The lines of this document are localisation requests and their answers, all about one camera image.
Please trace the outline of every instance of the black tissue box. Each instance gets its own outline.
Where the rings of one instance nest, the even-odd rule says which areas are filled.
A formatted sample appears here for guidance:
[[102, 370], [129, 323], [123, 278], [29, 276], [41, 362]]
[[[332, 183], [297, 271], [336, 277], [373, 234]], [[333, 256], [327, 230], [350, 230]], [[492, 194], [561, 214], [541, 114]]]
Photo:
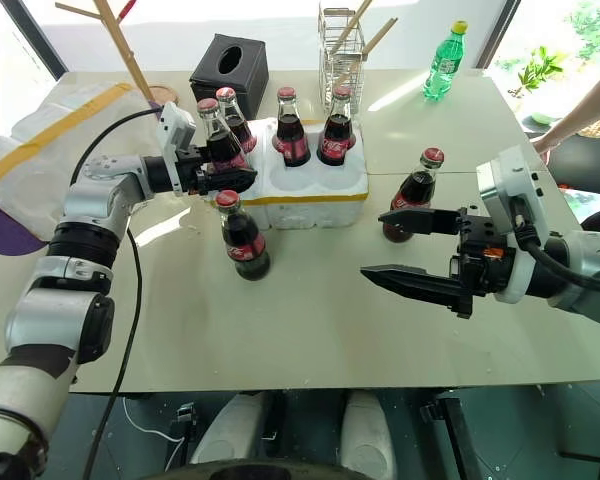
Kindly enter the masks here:
[[189, 78], [198, 102], [203, 98], [215, 98], [218, 88], [233, 88], [247, 120], [256, 118], [268, 81], [264, 42], [219, 33]]

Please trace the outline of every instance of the green plastic bottle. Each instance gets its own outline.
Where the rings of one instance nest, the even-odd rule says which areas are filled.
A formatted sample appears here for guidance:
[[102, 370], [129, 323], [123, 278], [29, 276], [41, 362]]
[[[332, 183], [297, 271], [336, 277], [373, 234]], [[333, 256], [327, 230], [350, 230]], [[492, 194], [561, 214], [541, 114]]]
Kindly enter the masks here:
[[467, 22], [455, 22], [451, 27], [451, 35], [436, 50], [429, 78], [424, 82], [426, 98], [441, 100], [451, 88], [451, 81], [464, 55], [464, 34], [467, 27]]

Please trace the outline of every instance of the white bag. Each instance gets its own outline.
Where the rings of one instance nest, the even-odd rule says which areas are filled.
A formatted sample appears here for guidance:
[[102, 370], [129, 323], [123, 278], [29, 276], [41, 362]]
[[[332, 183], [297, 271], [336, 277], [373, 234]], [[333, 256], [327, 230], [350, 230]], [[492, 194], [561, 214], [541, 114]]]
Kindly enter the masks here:
[[[13, 127], [11, 137], [0, 137], [0, 209], [40, 240], [50, 240], [73, 169], [89, 144], [113, 122], [148, 108], [130, 85], [113, 82], [43, 104]], [[159, 155], [156, 121], [147, 115], [121, 125], [91, 156]]]

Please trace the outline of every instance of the white cable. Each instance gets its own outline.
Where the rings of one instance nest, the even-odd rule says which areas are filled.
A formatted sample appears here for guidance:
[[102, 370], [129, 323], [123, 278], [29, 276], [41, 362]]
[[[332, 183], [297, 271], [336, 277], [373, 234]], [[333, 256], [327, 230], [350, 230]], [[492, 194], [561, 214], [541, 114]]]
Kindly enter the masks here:
[[140, 430], [141, 432], [144, 432], [144, 433], [153, 433], [154, 435], [159, 435], [160, 437], [162, 437], [165, 440], [167, 440], [169, 442], [172, 442], [172, 443], [184, 442], [184, 437], [173, 438], [173, 437], [170, 437], [169, 435], [167, 435], [166, 433], [159, 432], [158, 430], [148, 430], [146, 428], [142, 428], [136, 422], [134, 422], [133, 420], [131, 420], [131, 417], [129, 416], [129, 411], [127, 410], [127, 399], [126, 399], [126, 397], [122, 397], [122, 406], [124, 407], [124, 414], [127, 417], [127, 420], [129, 420], [129, 423], [131, 425], [133, 425], [136, 429]]
[[173, 459], [176, 458], [176, 453], [178, 453], [178, 450], [180, 450], [180, 447], [182, 446], [182, 444], [184, 443], [184, 437], [182, 437], [182, 439], [178, 442], [178, 445], [176, 445], [176, 448], [173, 449], [173, 453], [171, 454], [171, 457], [169, 458], [169, 461], [167, 462], [167, 466], [164, 467], [164, 471], [168, 471], [169, 468], [171, 468], [171, 462], [173, 462]]

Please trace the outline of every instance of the person's hand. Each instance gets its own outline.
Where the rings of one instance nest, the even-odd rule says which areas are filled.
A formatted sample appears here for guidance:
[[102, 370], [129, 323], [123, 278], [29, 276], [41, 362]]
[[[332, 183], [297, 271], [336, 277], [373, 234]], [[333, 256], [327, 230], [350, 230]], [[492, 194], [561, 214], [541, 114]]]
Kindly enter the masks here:
[[544, 164], [549, 165], [549, 154], [552, 149], [560, 145], [560, 142], [552, 140], [545, 134], [532, 139], [531, 145], [536, 149], [536, 152], [538, 152], [538, 155], [540, 155]]

